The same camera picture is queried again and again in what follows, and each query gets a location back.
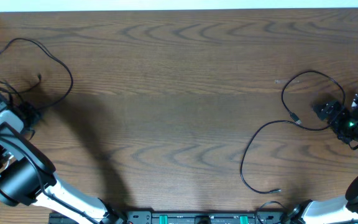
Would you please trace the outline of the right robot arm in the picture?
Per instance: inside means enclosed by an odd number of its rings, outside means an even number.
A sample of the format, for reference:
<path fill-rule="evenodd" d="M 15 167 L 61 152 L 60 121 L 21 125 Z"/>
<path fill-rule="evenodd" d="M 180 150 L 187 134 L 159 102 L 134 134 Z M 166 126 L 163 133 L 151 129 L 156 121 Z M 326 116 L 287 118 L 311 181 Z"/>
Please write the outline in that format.
<path fill-rule="evenodd" d="M 351 108 L 339 101 L 314 105 L 313 110 L 321 121 L 326 121 L 338 140 L 358 149 L 358 95 Z M 358 223 L 358 176 L 347 188 L 345 195 L 325 201 L 307 200 L 282 216 L 281 223 Z"/>

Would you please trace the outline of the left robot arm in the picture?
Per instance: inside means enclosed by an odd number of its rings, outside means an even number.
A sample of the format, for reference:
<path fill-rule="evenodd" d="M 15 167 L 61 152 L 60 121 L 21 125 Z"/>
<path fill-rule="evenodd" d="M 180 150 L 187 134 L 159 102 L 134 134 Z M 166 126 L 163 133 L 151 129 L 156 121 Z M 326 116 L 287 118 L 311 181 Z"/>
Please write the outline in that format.
<path fill-rule="evenodd" d="M 59 178 L 51 160 L 23 135 L 39 119 L 28 102 L 16 106 L 0 94 L 0 201 L 49 208 L 66 223 L 127 222 L 122 212 Z"/>

